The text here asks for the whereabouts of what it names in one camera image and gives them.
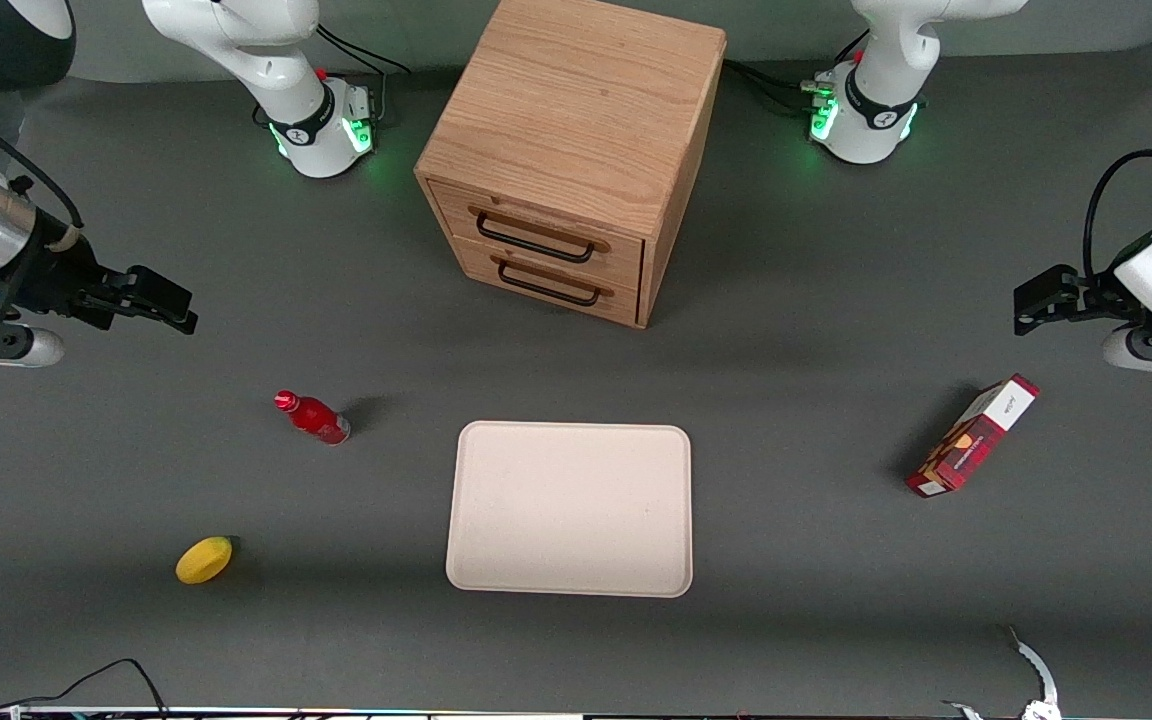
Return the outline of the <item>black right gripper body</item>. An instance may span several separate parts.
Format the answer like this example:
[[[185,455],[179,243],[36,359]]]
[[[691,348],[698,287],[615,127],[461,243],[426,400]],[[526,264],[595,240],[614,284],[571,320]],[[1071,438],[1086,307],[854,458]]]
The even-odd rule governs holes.
[[[23,310],[36,314],[59,314],[109,331],[113,313],[88,304],[88,295],[103,291],[109,270],[96,259],[91,243],[82,234],[44,243],[18,263],[0,297],[0,323],[18,323]]]

